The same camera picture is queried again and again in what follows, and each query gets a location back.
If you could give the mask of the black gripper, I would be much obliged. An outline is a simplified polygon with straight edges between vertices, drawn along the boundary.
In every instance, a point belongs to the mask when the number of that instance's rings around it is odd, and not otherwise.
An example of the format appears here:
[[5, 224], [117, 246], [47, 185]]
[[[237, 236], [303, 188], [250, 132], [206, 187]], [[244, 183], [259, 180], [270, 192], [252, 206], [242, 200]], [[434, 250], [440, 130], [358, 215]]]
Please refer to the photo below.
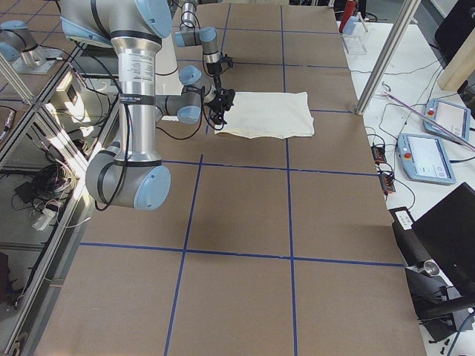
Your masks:
[[216, 91], [219, 93], [222, 89], [222, 83], [220, 79], [220, 75], [223, 72], [223, 67], [220, 62], [213, 62], [213, 63], [206, 63], [207, 73], [212, 76], [214, 81], [214, 87]]
[[227, 122], [224, 119], [224, 113], [233, 106], [235, 90], [220, 88], [214, 91], [214, 98], [208, 103], [210, 109], [210, 120], [214, 125], [224, 127]]

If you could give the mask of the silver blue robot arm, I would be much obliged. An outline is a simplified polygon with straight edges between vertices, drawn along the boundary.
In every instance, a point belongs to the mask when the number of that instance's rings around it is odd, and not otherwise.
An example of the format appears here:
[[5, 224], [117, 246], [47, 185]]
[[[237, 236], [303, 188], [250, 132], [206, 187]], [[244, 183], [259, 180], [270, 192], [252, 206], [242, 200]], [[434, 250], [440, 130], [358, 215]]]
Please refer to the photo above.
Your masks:
[[183, 1], [179, 30], [174, 34], [175, 44], [178, 47], [201, 46], [206, 71], [213, 78], [216, 90], [221, 90], [220, 75], [223, 72], [223, 54], [218, 48], [218, 33], [214, 27], [201, 27], [197, 8], [202, 4], [216, 3], [216, 1]]
[[150, 211], [168, 196], [171, 174], [155, 143], [157, 123], [176, 116], [182, 123], [203, 117], [222, 128], [235, 92], [221, 84], [221, 74], [232, 67], [223, 54], [213, 27], [200, 27], [197, 1], [182, 3], [179, 47], [199, 46], [205, 70], [185, 66], [179, 73], [178, 95], [156, 92], [156, 58], [163, 40], [172, 33], [173, 6], [168, 1], [62, 1], [62, 29], [76, 42], [114, 49], [118, 74], [119, 131], [115, 140], [90, 161], [85, 184], [96, 208], [115, 205]]

